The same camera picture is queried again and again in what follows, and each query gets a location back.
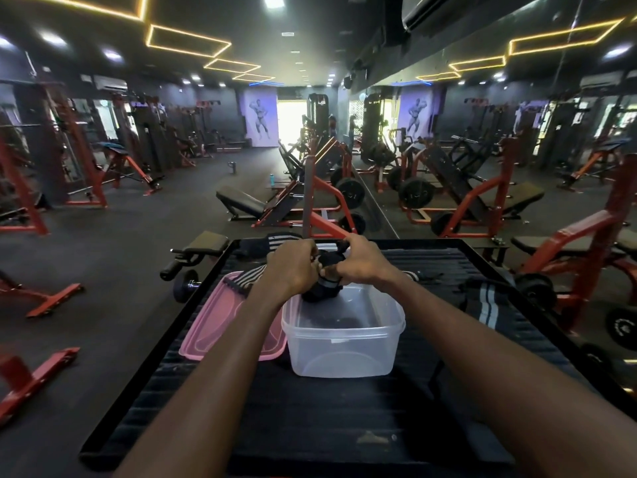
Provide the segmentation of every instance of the forearm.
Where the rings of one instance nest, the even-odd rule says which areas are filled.
[[[637,425],[554,366],[395,273],[404,308],[527,472],[632,476]]]
[[[234,321],[132,448],[116,476],[221,477],[282,299],[256,285]]]

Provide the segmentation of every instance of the ceiling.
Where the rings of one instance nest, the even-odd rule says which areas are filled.
[[[417,81],[418,76],[433,76],[446,72],[452,79],[434,83],[457,83],[464,79],[466,83],[488,81],[496,83],[493,75],[504,72],[507,80],[538,79],[561,74],[585,76],[593,73],[610,72],[622,69],[637,69],[637,0],[536,0],[511,15],[492,23],[488,27],[473,33],[444,50],[421,60],[406,69],[384,79],[379,85],[409,83]],[[547,32],[568,31],[571,27],[585,27],[612,20],[623,21],[603,27],[591,28],[580,32],[562,34],[548,38],[523,40],[516,42],[514,50],[530,51],[536,48],[560,46],[598,39],[607,30],[609,33],[596,44],[569,47],[508,56],[509,41],[526,38]],[[605,59],[609,50],[624,45],[633,45],[633,49],[624,56],[613,60]],[[505,66],[501,58],[505,55]],[[450,63],[481,58],[491,58],[485,62],[469,65],[454,65],[456,68],[493,67],[474,71],[459,72],[455,79]]]
[[[264,0],[143,0],[145,7],[138,5],[142,0],[75,1],[124,13],[125,18],[51,0],[0,0],[0,36],[21,50],[55,56],[92,74],[145,74],[169,81],[196,74],[206,84],[237,83],[232,79],[238,73],[203,68],[227,47],[218,58],[261,67],[229,62],[213,67],[257,74],[243,76],[248,81],[274,77],[275,83],[302,86],[325,85],[329,74],[339,84],[381,25],[383,0],[284,0],[279,9],[268,9]],[[140,8],[145,8],[143,21],[137,19]],[[188,32],[156,28],[151,45],[210,56],[148,47],[151,24]],[[67,47],[51,46],[39,36],[41,31],[58,35]],[[283,37],[283,32],[294,36]],[[120,54],[123,62],[108,60],[104,49]]]

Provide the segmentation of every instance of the person's right hand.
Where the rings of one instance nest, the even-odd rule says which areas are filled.
[[[364,236],[350,234],[345,239],[350,244],[350,255],[336,265],[321,270],[330,280],[341,279],[341,285],[365,283],[385,292],[388,286],[403,277],[395,266],[387,261],[378,245]]]

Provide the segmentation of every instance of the person's left hand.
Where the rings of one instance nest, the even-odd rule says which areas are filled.
[[[286,241],[267,255],[267,268],[257,285],[267,286],[282,303],[308,291],[319,279],[319,263],[312,262],[318,252],[314,240]]]

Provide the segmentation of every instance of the black ceiling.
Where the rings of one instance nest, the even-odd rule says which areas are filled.
[[[136,12],[137,0],[80,1]],[[381,25],[382,0],[362,4],[348,0],[285,0],[285,7],[277,10],[267,9],[263,0],[148,0],[144,22],[44,0],[0,0],[0,12],[0,36],[19,49],[49,57],[55,54],[92,74],[125,78],[127,74],[144,73],[173,81],[198,74],[204,83],[229,82],[236,75],[203,69],[212,57],[147,47],[148,25],[154,23],[229,40],[232,46],[220,57],[259,64],[262,67],[253,73],[299,86],[325,85],[328,74],[336,74],[334,84],[340,82]],[[59,35],[68,47],[51,47],[38,36],[42,30]],[[294,32],[294,37],[282,37],[282,32]],[[163,42],[171,41],[166,37],[170,34],[160,35]],[[213,44],[203,39],[175,34],[173,41],[188,51],[201,49],[208,53],[213,49]],[[115,50],[124,62],[108,61],[103,48]],[[309,76],[308,82],[302,75]]]
[[[511,80],[553,77],[558,68],[562,74],[579,76],[637,68],[637,20],[633,22],[633,18],[637,16],[637,0],[536,0],[444,50],[395,73],[379,85],[415,81],[417,76],[449,72],[449,63],[461,60],[503,55],[507,51],[509,40],[568,30],[573,26],[576,15],[578,27],[621,18],[624,18],[624,21],[596,45],[513,56],[508,58],[505,67],[463,72],[462,77],[468,83],[478,83],[490,80],[491,75],[499,71],[505,72]],[[579,40],[576,37],[581,36],[583,35],[575,34],[572,41]],[[620,58],[604,59],[604,55],[611,48],[623,44],[633,44],[634,47]]]

